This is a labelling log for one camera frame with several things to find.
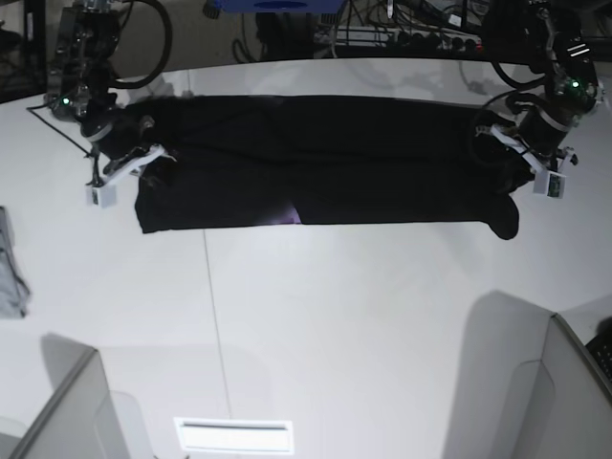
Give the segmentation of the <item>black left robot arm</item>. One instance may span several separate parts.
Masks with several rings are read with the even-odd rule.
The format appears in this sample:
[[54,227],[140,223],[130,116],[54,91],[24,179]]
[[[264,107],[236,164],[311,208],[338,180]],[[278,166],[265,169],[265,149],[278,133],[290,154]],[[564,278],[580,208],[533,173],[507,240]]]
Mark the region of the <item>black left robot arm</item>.
[[507,108],[522,118],[513,126],[494,124],[489,134],[527,165],[536,194],[562,198],[563,169],[578,162],[562,143],[601,100],[579,16],[551,1],[493,1],[482,43],[512,87]]

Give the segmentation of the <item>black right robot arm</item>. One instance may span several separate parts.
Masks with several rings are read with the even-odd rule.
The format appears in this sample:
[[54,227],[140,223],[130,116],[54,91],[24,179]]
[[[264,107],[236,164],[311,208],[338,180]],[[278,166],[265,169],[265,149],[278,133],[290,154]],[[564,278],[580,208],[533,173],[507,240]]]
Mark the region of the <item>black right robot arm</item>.
[[170,57],[173,29],[159,1],[145,3],[157,12],[164,27],[164,45],[153,71],[136,81],[121,81],[110,58],[122,34],[120,13],[108,1],[76,1],[61,14],[54,59],[47,77],[46,106],[62,121],[80,126],[91,145],[93,188],[107,186],[121,174],[130,175],[163,155],[149,131],[149,115],[129,115],[117,103],[116,89],[141,89],[160,76]]

